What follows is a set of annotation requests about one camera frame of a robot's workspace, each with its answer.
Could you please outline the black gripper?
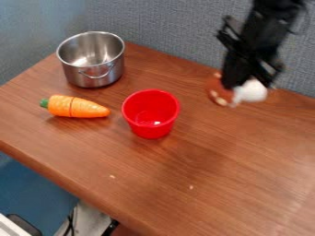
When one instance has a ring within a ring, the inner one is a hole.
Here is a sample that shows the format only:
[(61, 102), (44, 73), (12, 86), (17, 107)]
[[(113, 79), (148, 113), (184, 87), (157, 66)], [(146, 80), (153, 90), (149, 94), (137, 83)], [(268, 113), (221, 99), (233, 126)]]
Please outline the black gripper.
[(284, 64), (277, 55), (277, 47), (285, 38), (284, 28), (275, 18), (251, 10), (245, 22), (224, 16), (222, 28), (216, 38), (226, 48), (222, 63), (221, 83), (225, 89), (241, 86), (255, 78), (269, 88)]

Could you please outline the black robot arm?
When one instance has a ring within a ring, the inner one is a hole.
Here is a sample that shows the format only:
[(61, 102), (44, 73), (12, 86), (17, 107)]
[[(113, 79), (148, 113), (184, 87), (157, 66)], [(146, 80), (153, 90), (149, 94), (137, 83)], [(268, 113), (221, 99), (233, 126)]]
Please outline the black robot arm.
[(216, 34), (228, 49), (221, 69), (224, 89), (241, 86), (251, 77), (271, 87), (284, 70), (277, 49), (293, 34), (291, 27), (301, 12), (307, 12), (307, 0), (253, 0), (244, 23), (224, 16)]

